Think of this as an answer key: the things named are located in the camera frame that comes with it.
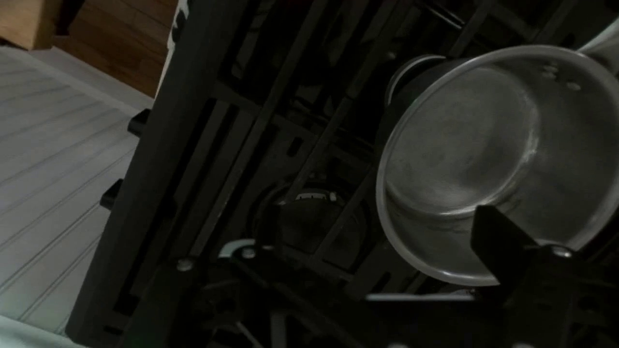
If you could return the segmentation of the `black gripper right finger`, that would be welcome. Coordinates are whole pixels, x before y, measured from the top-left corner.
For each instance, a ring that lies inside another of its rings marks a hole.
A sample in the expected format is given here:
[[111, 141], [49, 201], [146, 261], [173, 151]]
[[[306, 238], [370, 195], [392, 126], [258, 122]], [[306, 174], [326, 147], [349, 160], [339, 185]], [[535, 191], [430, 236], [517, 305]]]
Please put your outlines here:
[[619, 348], [614, 269], [537, 242], [492, 205], [477, 209], [471, 245], [500, 282], [500, 348]]

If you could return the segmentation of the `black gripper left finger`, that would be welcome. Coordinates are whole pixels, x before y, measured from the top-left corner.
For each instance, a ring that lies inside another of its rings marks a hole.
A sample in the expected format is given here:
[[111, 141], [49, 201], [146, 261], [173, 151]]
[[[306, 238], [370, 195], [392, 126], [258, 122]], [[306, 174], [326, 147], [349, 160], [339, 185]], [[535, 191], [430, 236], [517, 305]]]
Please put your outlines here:
[[181, 296], [171, 348], [363, 348], [361, 303], [279, 251], [247, 245], [200, 263]]

